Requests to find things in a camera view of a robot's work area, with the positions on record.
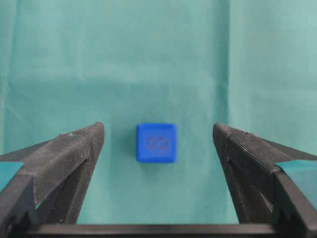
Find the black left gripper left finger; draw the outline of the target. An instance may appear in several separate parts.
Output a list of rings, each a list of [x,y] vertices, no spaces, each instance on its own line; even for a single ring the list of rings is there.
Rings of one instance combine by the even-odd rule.
[[[101,122],[0,157],[0,228],[77,222],[105,140]]]

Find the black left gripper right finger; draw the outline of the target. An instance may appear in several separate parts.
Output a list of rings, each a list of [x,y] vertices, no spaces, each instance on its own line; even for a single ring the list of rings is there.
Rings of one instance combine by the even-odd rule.
[[[315,155],[215,123],[216,148],[238,221],[242,224],[286,224],[295,232],[316,232],[317,210],[295,179],[282,168],[290,164],[309,188],[316,182],[303,165]]]

